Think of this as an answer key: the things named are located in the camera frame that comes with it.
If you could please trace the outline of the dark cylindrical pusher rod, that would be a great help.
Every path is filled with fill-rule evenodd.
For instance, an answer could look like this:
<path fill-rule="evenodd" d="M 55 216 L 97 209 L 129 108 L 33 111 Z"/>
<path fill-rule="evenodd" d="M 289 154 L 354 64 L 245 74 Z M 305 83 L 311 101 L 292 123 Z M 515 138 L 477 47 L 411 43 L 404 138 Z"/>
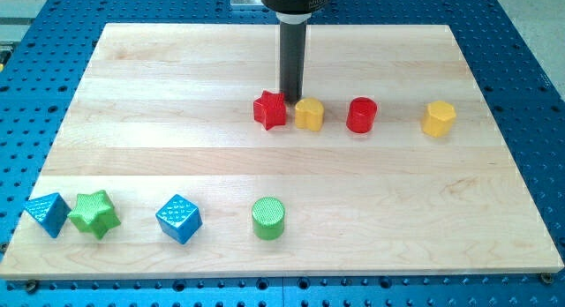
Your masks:
<path fill-rule="evenodd" d="M 281 22 L 279 28 L 279 88 L 285 95 L 285 101 L 294 104 L 302 97 L 306 23 L 292 25 Z"/>

